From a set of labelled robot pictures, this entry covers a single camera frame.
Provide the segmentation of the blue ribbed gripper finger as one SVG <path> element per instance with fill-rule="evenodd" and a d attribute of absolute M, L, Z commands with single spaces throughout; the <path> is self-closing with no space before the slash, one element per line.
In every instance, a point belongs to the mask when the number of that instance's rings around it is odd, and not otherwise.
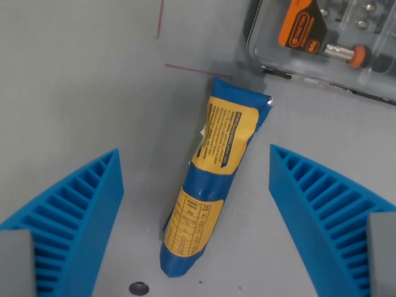
<path fill-rule="evenodd" d="M 275 144 L 269 191 L 318 296 L 370 296 L 366 228 L 395 205 L 351 179 Z"/>
<path fill-rule="evenodd" d="M 38 296 L 91 296 L 124 195 L 119 150 L 60 180 L 1 223 L 33 239 Z"/>

